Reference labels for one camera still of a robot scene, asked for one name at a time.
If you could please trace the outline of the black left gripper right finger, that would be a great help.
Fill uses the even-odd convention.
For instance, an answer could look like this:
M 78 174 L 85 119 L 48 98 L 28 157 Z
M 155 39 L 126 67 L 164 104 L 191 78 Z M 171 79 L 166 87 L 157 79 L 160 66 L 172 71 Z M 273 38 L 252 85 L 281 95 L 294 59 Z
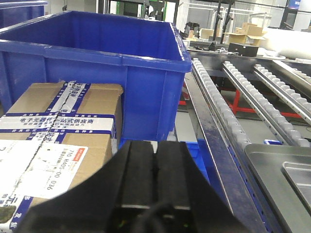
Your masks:
M 172 206 L 171 233 L 248 233 L 207 182 L 185 143 L 158 144 L 158 199 Z

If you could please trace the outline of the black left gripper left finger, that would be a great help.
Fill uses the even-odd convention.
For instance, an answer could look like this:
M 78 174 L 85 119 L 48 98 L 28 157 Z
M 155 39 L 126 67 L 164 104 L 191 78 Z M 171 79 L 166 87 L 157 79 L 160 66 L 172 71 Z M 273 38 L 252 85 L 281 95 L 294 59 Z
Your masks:
M 128 141 L 88 179 L 32 207 L 19 233 L 156 233 L 154 157 L 149 142 Z

